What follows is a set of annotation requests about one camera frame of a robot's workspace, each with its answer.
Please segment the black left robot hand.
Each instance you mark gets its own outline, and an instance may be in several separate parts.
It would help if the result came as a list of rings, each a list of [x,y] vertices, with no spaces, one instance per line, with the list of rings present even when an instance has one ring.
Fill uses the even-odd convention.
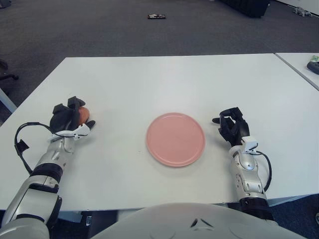
[[[74,131],[82,124],[92,129],[96,122],[89,120],[90,112],[84,107],[85,102],[76,96],[68,99],[67,106],[58,104],[53,108],[49,126],[54,133],[63,130]]]

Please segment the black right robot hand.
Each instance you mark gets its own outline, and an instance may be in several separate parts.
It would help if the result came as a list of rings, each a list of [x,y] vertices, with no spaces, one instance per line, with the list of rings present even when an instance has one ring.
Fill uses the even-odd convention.
[[[222,111],[212,122],[220,126],[219,133],[232,147],[242,145],[242,137],[250,135],[249,126],[238,107]]]

